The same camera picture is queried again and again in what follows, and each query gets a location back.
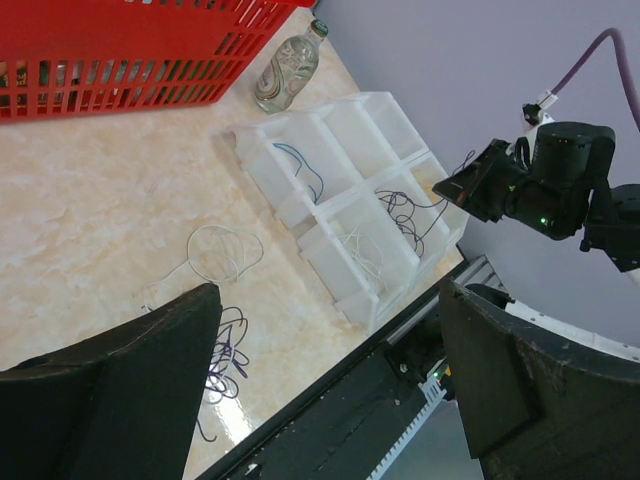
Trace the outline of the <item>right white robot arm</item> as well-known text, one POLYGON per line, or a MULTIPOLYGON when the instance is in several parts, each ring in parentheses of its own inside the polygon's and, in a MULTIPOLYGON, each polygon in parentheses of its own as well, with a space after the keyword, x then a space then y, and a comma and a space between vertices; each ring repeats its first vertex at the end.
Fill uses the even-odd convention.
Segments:
POLYGON ((433 190, 482 222, 514 219, 562 241, 583 234, 583 252, 600 250, 639 279, 639 187, 613 187, 616 134, 607 126, 550 122, 509 143, 494 139, 433 190))

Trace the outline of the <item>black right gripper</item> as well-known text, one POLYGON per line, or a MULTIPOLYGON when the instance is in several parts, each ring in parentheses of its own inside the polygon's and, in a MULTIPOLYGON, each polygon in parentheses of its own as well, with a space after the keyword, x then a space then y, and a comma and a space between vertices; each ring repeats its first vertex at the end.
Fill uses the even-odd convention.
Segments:
POLYGON ((482 222, 497 223, 506 215, 508 195, 527 176, 510 147, 492 140, 464 168, 437 182, 433 192, 482 222))

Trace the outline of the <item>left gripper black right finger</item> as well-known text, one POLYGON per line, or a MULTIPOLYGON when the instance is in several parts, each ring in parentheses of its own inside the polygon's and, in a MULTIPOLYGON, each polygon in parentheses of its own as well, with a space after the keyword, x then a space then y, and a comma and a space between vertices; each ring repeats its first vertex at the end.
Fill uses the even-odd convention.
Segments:
POLYGON ((638 349, 518 316, 453 281, 439 300, 469 453, 485 478, 638 478, 638 349))

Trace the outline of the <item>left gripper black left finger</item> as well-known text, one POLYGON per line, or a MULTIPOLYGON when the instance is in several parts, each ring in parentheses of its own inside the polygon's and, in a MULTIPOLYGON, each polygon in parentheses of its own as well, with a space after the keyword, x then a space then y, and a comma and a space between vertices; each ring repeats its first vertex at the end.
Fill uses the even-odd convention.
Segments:
POLYGON ((202 284, 2 371, 2 478, 182 478, 220 321, 202 284))

